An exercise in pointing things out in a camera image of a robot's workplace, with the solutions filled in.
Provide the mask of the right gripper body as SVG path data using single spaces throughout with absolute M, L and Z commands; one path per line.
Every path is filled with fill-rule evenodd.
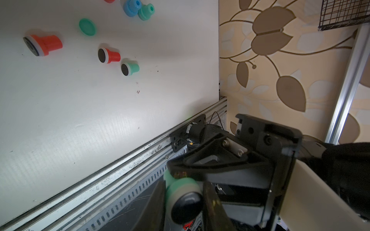
M 281 207 L 302 133 L 238 114 L 237 131 L 217 140 L 214 186 L 228 217 L 271 225 Z

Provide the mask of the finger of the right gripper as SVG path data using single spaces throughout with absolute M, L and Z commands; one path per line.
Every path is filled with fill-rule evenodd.
M 274 164 L 238 139 L 216 135 L 194 150 L 170 160 L 167 169 L 176 179 L 270 182 Z

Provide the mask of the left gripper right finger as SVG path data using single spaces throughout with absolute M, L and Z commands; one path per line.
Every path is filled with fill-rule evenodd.
M 203 200 L 202 227 L 204 231 L 236 231 L 210 182 L 203 182 Z

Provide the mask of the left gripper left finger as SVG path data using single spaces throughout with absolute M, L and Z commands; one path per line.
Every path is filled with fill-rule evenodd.
M 166 217 L 166 183 L 159 181 L 132 231 L 163 231 Z

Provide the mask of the blue stamp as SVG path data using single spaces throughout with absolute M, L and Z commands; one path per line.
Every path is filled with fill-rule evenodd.
M 140 0 L 127 0 L 123 5 L 123 10 L 129 17 L 135 17 L 142 8 Z

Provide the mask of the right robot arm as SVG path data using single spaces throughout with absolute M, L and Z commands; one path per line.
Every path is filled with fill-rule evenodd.
M 332 145 L 238 114 L 236 133 L 189 124 L 197 147 L 167 162 L 166 214 L 176 224 L 201 217 L 205 231 L 367 231 L 370 145 Z

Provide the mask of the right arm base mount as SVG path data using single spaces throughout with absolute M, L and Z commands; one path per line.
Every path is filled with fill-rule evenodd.
M 223 128 L 219 114 L 217 112 L 214 112 L 214 114 L 217 114 L 216 118 L 219 121 L 219 125 L 208 123 L 206 115 L 201 114 L 186 122 L 180 128 L 175 129 L 170 134 L 172 150 L 178 152 L 183 147 L 190 146 L 191 143 L 193 143 L 192 146 L 195 148 L 216 134 L 228 134 L 228 131 Z

